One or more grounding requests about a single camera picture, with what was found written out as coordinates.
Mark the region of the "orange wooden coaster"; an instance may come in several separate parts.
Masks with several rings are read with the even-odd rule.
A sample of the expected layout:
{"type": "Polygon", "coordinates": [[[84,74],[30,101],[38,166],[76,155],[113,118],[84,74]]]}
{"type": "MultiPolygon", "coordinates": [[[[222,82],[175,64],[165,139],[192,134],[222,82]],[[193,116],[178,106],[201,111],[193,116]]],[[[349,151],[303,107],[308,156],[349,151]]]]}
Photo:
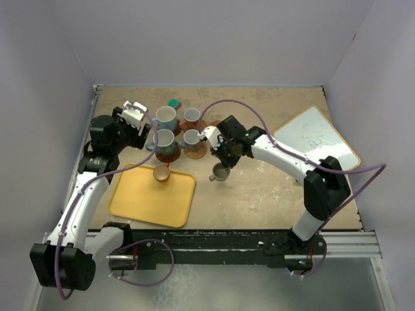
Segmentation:
{"type": "Polygon", "coordinates": [[[222,121],[221,120],[215,120],[215,121],[212,121],[212,122],[210,122],[210,126],[217,126],[218,124],[220,124],[222,121]]]}

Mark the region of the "woven light brown coaster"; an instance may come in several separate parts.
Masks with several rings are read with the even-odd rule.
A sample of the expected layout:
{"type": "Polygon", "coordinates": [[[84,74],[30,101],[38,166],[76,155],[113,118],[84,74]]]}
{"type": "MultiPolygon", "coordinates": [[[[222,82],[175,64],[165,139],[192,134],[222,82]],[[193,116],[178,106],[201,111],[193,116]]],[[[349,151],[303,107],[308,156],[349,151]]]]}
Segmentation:
{"type": "Polygon", "coordinates": [[[197,151],[191,151],[188,149],[184,149],[184,154],[190,159],[201,159],[206,155],[207,150],[208,150],[207,145],[205,142],[203,142],[197,151]]]}
{"type": "MultiPolygon", "coordinates": [[[[199,121],[189,121],[189,120],[182,120],[179,122],[180,128],[186,132],[188,130],[197,130],[198,129],[198,123],[199,121]]],[[[204,120],[200,123],[200,130],[202,131],[207,126],[206,122],[204,120]]]]}

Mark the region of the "blue floral mug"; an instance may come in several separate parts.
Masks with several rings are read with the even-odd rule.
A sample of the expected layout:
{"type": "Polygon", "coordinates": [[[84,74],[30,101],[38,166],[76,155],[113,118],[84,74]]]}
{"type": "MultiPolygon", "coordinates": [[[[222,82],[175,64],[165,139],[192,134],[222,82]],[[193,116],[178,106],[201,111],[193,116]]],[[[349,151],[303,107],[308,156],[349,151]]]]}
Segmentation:
{"type": "Polygon", "coordinates": [[[157,134],[153,135],[152,142],[145,145],[145,149],[149,152],[155,151],[163,156],[173,155],[175,149],[174,133],[168,129],[158,130],[157,134]]]}

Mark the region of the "small olive grey cup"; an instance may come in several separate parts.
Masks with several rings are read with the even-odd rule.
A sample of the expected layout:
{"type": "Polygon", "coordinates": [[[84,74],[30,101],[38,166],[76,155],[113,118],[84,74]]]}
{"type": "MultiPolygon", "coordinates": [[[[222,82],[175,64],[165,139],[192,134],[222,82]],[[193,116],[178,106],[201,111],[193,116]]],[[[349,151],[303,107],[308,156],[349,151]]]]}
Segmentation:
{"type": "Polygon", "coordinates": [[[210,181],[225,181],[230,176],[231,169],[225,167],[222,163],[217,163],[212,168],[212,174],[209,177],[210,181]]]}

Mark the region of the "large light blue mug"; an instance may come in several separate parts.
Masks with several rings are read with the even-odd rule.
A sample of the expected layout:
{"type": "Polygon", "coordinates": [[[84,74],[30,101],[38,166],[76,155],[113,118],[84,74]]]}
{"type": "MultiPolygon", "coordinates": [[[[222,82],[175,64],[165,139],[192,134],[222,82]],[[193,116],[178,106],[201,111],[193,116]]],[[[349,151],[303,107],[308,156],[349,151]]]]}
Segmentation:
{"type": "Polygon", "coordinates": [[[157,109],[155,117],[152,120],[158,124],[158,129],[166,129],[174,132],[177,126],[176,110],[170,106],[162,106],[157,109]]]}

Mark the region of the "grey mug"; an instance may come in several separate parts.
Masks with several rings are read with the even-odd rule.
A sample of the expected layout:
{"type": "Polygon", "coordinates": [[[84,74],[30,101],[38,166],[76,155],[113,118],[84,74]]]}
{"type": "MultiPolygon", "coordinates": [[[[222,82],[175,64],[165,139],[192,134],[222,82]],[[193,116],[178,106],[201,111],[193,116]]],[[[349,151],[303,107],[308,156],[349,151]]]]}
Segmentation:
{"type": "Polygon", "coordinates": [[[198,130],[187,130],[183,135],[183,140],[178,143],[181,149],[191,152],[198,151],[202,146],[202,141],[198,136],[198,130]]]}

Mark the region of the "dark brown wooden coaster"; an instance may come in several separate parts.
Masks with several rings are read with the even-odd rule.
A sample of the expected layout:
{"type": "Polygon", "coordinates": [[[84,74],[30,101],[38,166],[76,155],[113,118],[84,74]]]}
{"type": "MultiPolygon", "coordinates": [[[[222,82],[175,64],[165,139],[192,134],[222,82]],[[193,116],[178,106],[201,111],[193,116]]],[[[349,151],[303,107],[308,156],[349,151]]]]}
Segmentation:
{"type": "Polygon", "coordinates": [[[162,153],[156,152],[156,158],[157,158],[157,160],[159,160],[163,163],[172,163],[180,157],[181,151],[182,151],[182,149],[178,146],[178,143],[175,143],[174,151],[173,151],[172,154],[163,155],[162,153]]]}
{"type": "Polygon", "coordinates": [[[177,119],[176,120],[176,127],[175,127],[175,129],[174,129],[174,131],[173,131],[173,133],[174,133],[174,136],[176,137],[176,136],[178,136],[179,134],[180,134],[180,132],[181,132],[181,126],[180,126],[180,121],[177,119]]]}

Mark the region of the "pink cup orange handle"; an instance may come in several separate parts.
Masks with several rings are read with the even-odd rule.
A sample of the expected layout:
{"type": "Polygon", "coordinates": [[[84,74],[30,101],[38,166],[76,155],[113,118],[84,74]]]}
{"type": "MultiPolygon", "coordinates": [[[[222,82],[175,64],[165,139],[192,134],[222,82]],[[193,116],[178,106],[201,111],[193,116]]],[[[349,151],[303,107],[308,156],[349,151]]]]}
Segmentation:
{"type": "Polygon", "coordinates": [[[184,111],[184,118],[180,122],[180,128],[183,131],[187,130],[196,130],[198,128],[198,122],[200,119],[201,113],[196,108],[189,108],[184,111]]]}

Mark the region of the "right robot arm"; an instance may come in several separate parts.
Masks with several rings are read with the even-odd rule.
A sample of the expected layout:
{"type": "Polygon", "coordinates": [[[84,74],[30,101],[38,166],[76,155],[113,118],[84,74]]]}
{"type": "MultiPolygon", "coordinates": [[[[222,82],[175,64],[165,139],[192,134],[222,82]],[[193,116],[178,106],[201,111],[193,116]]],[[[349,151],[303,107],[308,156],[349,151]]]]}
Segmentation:
{"type": "Polygon", "coordinates": [[[311,247],[311,238],[351,194],[346,177],[335,173],[342,169],[336,158],[328,156],[320,161],[321,168],[314,167],[296,159],[293,149],[282,147],[264,129],[254,126],[247,130],[232,115],[217,126],[205,127],[200,138],[210,143],[211,154],[220,161],[212,169],[211,181],[227,179],[240,158],[246,156],[282,170],[303,186],[305,211],[288,239],[295,253],[311,247]]]}

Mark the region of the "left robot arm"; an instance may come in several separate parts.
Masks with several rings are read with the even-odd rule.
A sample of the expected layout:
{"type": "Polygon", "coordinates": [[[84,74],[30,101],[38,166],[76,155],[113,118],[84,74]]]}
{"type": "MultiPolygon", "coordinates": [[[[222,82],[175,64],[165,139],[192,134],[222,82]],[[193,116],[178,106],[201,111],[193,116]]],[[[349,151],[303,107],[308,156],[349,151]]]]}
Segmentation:
{"type": "Polygon", "coordinates": [[[77,178],[62,215],[41,244],[34,244],[30,260],[43,287],[69,291],[87,290],[97,267],[113,250],[126,254],[133,248],[129,225],[106,224],[96,236],[88,237],[95,210],[120,173],[119,154],[127,147],[142,149],[153,120],[144,105],[129,101],[110,115],[91,120],[89,141],[78,163],[77,178]]]}

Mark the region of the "green whiteboard eraser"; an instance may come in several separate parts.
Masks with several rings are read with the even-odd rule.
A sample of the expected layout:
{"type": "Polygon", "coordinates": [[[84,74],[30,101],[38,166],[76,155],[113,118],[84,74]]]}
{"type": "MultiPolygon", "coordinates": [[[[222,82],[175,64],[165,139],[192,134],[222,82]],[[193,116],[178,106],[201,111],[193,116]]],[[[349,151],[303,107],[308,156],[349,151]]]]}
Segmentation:
{"type": "Polygon", "coordinates": [[[168,106],[172,107],[173,109],[175,109],[177,111],[182,106],[182,103],[178,99],[172,98],[168,102],[168,106]]]}

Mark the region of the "yellow plastic tray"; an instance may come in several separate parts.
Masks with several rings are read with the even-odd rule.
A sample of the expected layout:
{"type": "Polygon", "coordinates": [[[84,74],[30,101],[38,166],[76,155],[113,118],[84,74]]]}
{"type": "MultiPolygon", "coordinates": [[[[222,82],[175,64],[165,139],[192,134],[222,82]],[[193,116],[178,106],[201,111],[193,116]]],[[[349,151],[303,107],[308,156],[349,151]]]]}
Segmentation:
{"type": "Polygon", "coordinates": [[[157,181],[153,168],[140,166],[120,173],[108,211],[114,216],[180,228],[187,222],[196,179],[172,171],[157,181]]]}

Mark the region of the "whiteboard with yellow frame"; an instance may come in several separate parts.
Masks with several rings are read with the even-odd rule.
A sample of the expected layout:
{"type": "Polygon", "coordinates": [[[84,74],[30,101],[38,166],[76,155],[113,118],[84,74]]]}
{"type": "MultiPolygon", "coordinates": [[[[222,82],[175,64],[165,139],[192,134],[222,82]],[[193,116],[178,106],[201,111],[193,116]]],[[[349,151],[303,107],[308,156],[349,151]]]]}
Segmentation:
{"type": "Polygon", "coordinates": [[[333,156],[343,170],[354,169],[361,163],[359,156],[316,106],[297,115],[276,130],[273,136],[279,142],[307,154],[313,161],[333,156]]]}

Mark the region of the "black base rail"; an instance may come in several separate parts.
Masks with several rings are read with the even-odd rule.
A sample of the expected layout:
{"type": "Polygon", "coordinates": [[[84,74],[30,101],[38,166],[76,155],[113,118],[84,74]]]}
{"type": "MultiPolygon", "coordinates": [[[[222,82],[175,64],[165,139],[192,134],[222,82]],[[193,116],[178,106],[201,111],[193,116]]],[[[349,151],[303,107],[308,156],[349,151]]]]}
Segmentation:
{"type": "Polygon", "coordinates": [[[321,235],[302,242],[289,229],[133,229],[127,223],[107,222],[126,237],[122,255],[139,270],[161,264],[260,265],[311,271],[313,259],[326,256],[321,235]]]}

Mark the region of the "aluminium frame rail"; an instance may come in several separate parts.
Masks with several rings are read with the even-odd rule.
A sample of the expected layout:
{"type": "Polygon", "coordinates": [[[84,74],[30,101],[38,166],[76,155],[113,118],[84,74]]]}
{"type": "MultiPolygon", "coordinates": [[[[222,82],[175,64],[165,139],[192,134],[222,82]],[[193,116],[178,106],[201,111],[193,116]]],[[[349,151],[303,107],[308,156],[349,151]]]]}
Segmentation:
{"type": "Polygon", "coordinates": [[[327,244],[327,258],[381,258],[375,232],[323,232],[322,237],[327,244]]]}

